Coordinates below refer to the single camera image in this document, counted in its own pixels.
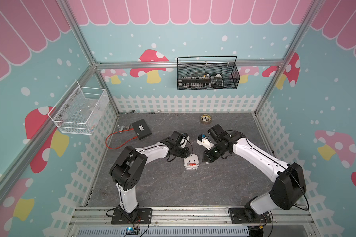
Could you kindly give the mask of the white alarm device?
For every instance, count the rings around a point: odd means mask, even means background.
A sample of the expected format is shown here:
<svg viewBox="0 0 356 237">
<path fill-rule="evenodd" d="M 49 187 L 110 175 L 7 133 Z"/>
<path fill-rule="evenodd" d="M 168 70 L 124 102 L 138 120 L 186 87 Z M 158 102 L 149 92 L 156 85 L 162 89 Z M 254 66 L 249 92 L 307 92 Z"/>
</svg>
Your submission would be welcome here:
<svg viewBox="0 0 356 237">
<path fill-rule="evenodd" d="M 197 170 L 199 168 L 199 159 L 197 155 L 184 158 L 184 167 L 186 170 Z"/>
</svg>

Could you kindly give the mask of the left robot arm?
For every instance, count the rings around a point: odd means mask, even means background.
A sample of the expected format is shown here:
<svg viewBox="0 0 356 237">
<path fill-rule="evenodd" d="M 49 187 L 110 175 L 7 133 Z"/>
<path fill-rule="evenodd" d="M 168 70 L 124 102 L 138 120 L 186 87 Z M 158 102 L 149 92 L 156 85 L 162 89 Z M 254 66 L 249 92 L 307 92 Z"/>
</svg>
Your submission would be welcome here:
<svg viewBox="0 0 356 237">
<path fill-rule="evenodd" d="M 179 142 L 167 139 L 143 148 L 126 146 L 123 149 L 109 174 L 118 188 L 119 206 L 127 215 L 138 209 L 135 187 L 140 181 L 145 165 L 170 155 L 187 158 L 190 155 L 189 147 L 186 146 L 188 142 L 189 138 L 184 137 Z"/>
</svg>

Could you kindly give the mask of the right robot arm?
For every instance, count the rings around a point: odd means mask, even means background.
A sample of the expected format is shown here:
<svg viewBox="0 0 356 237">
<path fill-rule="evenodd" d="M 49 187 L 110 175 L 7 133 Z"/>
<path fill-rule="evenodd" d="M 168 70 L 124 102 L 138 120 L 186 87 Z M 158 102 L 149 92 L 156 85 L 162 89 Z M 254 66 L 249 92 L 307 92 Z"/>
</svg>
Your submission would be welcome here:
<svg viewBox="0 0 356 237">
<path fill-rule="evenodd" d="M 299 164 L 288 164 L 269 155 L 255 146 L 242 132 L 222 131 L 220 135 L 212 133 L 211 136 L 215 140 L 214 143 L 204 134 L 199 135 L 197 139 L 197 143 L 206 148 L 203 162 L 212 163 L 219 158 L 225 159 L 226 153 L 235 154 L 254 165 L 273 182 L 269 192 L 251 199 L 244 206 L 249 219 L 276 208 L 290 210 L 305 195 L 307 189 L 304 172 Z"/>
</svg>

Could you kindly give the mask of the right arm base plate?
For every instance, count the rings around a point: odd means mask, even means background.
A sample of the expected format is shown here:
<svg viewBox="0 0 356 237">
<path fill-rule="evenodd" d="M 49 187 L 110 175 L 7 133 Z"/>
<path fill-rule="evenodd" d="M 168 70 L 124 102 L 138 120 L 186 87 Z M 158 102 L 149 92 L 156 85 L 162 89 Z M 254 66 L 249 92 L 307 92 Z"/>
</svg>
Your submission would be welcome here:
<svg viewBox="0 0 356 237">
<path fill-rule="evenodd" d="M 245 207 L 231 207 L 228 209 L 228 215 L 231 218 L 232 224 L 259 224 L 265 226 L 272 223 L 268 212 L 258 215 Z"/>
</svg>

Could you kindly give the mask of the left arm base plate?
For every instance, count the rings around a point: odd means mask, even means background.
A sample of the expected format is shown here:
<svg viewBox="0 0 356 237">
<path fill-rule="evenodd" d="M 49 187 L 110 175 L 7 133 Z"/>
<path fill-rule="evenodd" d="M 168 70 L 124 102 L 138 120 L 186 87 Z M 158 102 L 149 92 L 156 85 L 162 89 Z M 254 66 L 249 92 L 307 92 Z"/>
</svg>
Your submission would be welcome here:
<svg viewBox="0 0 356 237">
<path fill-rule="evenodd" d="M 121 207 L 117 207 L 111 216 L 111 224 L 151 224 L 152 212 L 152 208 L 137 207 L 131 213 L 126 213 Z"/>
</svg>

